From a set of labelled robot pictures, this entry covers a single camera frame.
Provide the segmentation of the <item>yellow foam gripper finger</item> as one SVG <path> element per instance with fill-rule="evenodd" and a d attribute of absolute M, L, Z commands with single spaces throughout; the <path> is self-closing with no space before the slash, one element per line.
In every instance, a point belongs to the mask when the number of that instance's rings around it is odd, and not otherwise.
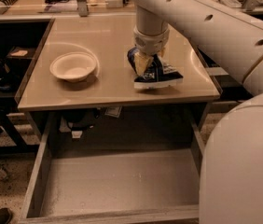
<path fill-rule="evenodd" d="M 144 71 L 152 64 L 153 57 L 144 54 L 142 51 L 137 51 L 134 55 L 135 70 L 138 76 L 141 76 Z"/>

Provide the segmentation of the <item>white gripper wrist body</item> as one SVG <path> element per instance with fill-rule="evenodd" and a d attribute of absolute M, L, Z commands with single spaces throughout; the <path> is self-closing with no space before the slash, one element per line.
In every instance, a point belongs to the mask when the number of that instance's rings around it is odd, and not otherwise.
<path fill-rule="evenodd" d="M 136 48 L 147 55 L 160 52 L 169 40 L 168 26 L 135 26 L 133 30 Z"/>

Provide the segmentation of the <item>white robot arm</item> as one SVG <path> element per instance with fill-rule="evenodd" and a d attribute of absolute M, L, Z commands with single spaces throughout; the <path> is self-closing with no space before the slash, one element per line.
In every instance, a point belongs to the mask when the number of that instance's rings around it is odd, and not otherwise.
<path fill-rule="evenodd" d="M 251 94 L 209 136 L 199 221 L 263 224 L 263 21 L 211 0 L 132 1 L 140 51 L 161 51 L 160 38 L 173 27 Z"/>

